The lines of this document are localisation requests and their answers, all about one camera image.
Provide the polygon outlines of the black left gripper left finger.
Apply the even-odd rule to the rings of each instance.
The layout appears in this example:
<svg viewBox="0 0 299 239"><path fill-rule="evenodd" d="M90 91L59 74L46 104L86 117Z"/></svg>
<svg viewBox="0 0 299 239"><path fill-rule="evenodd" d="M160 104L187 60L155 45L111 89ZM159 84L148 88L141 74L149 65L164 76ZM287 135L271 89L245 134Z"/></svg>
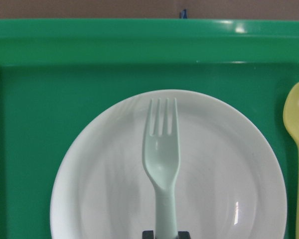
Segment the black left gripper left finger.
<svg viewBox="0 0 299 239"><path fill-rule="evenodd" d="M142 232L142 239L155 239L154 231L143 231Z"/></svg>

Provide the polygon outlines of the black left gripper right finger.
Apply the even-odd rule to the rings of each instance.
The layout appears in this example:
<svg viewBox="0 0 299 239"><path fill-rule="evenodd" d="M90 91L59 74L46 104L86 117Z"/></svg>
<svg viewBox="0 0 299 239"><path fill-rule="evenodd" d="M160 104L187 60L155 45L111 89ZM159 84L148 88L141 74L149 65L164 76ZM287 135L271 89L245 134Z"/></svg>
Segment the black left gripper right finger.
<svg viewBox="0 0 299 239"><path fill-rule="evenodd" d="M190 233L188 231L179 231L178 239L190 239Z"/></svg>

